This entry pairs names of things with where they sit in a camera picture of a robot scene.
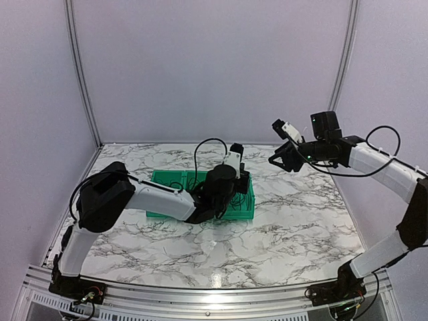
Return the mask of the right green bin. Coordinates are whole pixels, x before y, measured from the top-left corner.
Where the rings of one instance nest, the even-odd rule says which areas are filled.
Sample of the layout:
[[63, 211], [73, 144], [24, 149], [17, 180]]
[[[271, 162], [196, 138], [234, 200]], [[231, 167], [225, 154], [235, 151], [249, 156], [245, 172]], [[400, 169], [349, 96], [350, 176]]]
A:
[[253, 220], [255, 213], [255, 195], [253, 191], [252, 177], [250, 176], [250, 186], [248, 194], [236, 193], [230, 202], [226, 212], [216, 219], [222, 220]]

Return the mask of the aluminium frame post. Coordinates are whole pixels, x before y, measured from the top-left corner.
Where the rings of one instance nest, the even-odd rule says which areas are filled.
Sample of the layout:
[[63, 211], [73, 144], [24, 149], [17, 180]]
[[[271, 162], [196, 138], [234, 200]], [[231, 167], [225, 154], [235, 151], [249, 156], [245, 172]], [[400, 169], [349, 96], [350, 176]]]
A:
[[82, 100], [84, 113], [88, 121], [88, 126], [92, 135], [92, 139], [97, 149], [103, 147], [103, 142], [100, 136], [98, 125], [96, 124], [96, 117], [92, 107], [92, 101], [85, 77], [84, 65], [82, 55], [80, 52], [80, 45], [78, 41], [78, 30], [75, 18], [74, 2], [72, 0], [64, 1], [66, 25], [68, 29], [68, 39], [70, 42], [70, 49], [72, 54], [72, 61], [76, 73], [77, 85]]
[[346, 18], [346, 28], [338, 68], [334, 78], [334, 83], [327, 105], [322, 111], [334, 111], [338, 109], [346, 73], [348, 71], [351, 55], [354, 47], [356, 28], [358, 23], [358, 14], [360, 11], [360, 1], [352, 0], [348, 6], [348, 17]]

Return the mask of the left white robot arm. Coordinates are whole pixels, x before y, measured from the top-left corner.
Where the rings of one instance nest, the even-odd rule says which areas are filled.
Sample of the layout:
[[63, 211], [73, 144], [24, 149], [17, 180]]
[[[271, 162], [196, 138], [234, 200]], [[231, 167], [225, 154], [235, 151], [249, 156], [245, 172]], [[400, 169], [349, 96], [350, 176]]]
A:
[[150, 211], [188, 224], [224, 216], [235, 195], [249, 190], [250, 173], [245, 170], [243, 152], [242, 144], [227, 147], [222, 162], [190, 189], [139, 179], [118, 161], [84, 179], [69, 200], [73, 223], [54, 257], [51, 286], [71, 298], [84, 293], [80, 277], [84, 260], [99, 234], [111, 229], [126, 209]]

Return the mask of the middle green bin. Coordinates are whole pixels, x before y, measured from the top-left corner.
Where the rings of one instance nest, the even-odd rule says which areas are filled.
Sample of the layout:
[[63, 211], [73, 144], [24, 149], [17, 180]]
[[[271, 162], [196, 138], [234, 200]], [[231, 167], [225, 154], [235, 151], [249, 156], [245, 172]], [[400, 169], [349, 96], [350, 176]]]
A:
[[183, 171], [183, 186], [190, 192], [199, 184], [205, 182], [206, 176], [207, 171], [199, 171], [198, 173], [195, 173], [195, 171]]

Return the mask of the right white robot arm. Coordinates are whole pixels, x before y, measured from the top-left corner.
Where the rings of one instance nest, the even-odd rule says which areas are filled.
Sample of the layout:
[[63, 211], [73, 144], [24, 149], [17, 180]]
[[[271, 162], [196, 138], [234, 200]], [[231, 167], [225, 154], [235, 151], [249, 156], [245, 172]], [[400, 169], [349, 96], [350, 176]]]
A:
[[[355, 178], [372, 178], [398, 195], [408, 205], [395, 230], [369, 250], [338, 268], [331, 284], [311, 287], [310, 293], [344, 300], [363, 279], [403, 259], [427, 243], [427, 173], [371, 145], [368, 138], [343, 136], [336, 113], [319, 112], [310, 117], [313, 141], [306, 141], [289, 122], [277, 119], [272, 128], [285, 141], [269, 162], [286, 172], [298, 172], [304, 164], [320, 173], [325, 167], [343, 166], [355, 171]], [[324, 167], [317, 167], [323, 162]]]

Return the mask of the left aluminium frame post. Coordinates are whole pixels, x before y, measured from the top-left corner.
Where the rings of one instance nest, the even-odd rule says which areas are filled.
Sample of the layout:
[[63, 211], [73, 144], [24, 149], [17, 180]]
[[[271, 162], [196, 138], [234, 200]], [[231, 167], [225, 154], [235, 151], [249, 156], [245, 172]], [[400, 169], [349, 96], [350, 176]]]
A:
[[72, 0], [64, 1], [66, 25], [68, 29], [68, 39], [70, 42], [70, 49], [72, 54], [72, 61], [76, 73], [77, 85], [82, 100], [84, 113], [88, 121], [88, 126], [92, 135], [92, 139], [97, 149], [103, 147], [103, 142], [100, 136], [98, 125], [96, 124], [96, 117], [92, 107], [92, 101], [85, 77], [84, 65], [82, 55], [80, 52], [80, 45], [78, 41], [78, 30], [75, 18], [74, 2]]

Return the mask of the right aluminium frame post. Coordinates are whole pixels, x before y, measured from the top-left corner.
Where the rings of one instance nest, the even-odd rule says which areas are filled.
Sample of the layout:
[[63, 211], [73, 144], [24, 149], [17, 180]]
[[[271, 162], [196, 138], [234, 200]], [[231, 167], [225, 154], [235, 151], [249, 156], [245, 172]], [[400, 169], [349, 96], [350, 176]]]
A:
[[346, 18], [346, 28], [338, 68], [334, 78], [334, 83], [327, 105], [322, 111], [334, 111], [338, 109], [346, 73], [348, 71], [351, 55], [354, 47], [356, 28], [358, 23], [358, 14], [360, 11], [360, 1], [352, 0], [348, 6], [348, 17]]

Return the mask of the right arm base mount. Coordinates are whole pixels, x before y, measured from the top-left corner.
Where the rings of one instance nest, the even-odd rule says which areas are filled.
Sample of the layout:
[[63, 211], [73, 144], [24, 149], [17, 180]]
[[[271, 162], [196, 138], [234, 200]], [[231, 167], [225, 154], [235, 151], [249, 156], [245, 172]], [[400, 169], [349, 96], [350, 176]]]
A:
[[322, 282], [308, 286], [304, 292], [304, 296], [312, 302], [313, 306], [336, 304], [355, 298], [362, 298], [365, 295], [366, 288], [363, 281], [351, 286], [340, 285], [337, 280]]

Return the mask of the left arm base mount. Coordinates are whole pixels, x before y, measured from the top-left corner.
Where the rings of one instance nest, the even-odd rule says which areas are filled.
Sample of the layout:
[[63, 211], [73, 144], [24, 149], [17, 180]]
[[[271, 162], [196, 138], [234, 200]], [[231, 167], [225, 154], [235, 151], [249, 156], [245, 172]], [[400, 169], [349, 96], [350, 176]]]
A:
[[85, 296], [93, 293], [94, 295], [90, 300], [94, 304], [102, 304], [106, 294], [106, 284], [79, 277], [60, 276], [58, 279], [51, 281], [48, 290], [53, 294], [72, 299], [75, 302], [82, 302]]

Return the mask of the front aluminium rail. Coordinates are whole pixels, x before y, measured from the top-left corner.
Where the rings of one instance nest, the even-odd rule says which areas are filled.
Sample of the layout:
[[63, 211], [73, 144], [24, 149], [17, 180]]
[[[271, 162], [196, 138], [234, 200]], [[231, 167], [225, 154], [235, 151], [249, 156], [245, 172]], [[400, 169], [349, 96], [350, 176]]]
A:
[[323, 283], [248, 289], [186, 289], [83, 277], [80, 297], [49, 292], [51, 270], [28, 267], [12, 320], [402, 320], [386, 272], [347, 300]]

